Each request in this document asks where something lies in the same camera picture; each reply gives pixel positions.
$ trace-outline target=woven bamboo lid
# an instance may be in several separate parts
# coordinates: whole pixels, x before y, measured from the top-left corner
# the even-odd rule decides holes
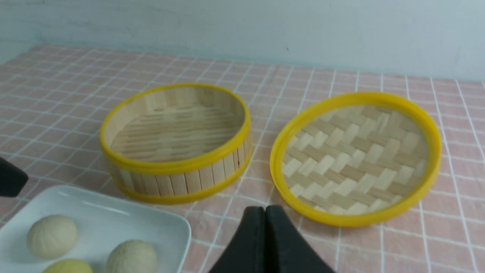
[[[426,138],[390,108],[350,106],[325,113],[289,142],[283,175],[291,193],[317,210],[360,215],[389,207],[421,182]]]

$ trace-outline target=dough ball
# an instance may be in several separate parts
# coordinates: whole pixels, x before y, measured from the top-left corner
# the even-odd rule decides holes
[[[35,222],[27,234],[27,247],[41,259],[56,259],[71,250],[76,243],[76,224],[62,215],[50,215]]]
[[[155,273],[157,253],[141,240],[129,240],[111,251],[106,262],[107,273]]]
[[[51,264],[42,273],[93,273],[93,270],[83,260],[65,259]]]

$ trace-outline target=white wall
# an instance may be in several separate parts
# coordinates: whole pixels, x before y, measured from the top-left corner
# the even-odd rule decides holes
[[[484,0],[0,0],[0,39],[485,80]]]

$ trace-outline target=white rectangular plate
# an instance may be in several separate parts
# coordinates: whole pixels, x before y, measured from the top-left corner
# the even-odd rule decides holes
[[[31,255],[27,232],[34,222],[52,214],[71,217],[78,229],[74,248],[65,256],[44,261]],[[191,229],[179,215],[70,186],[49,188],[0,229],[0,272],[41,273],[65,258],[88,262],[105,273],[110,252],[129,239],[150,243],[159,258],[159,273],[178,273],[189,249]]]

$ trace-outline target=yellow plastic ring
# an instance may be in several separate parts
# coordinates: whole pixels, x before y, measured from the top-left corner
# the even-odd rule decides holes
[[[407,197],[388,208],[363,215],[335,215],[316,210],[296,198],[288,189],[282,173],[283,155],[291,138],[305,125],[314,120],[317,116],[333,109],[370,104],[381,107],[388,107],[407,115],[422,130],[429,149],[429,160],[422,182]],[[393,218],[413,207],[419,202],[433,186],[439,172],[441,162],[441,139],[438,128],[433,119],[419,106],[402,97],[381,92],[359,92],[340,95],[317,103],[300,113],[291,120],[282,130],[271,150],[270,171],[276,188],[282,198],[293,209],[314,221],[322,222],[333,226],[359,227],[382,222]]]

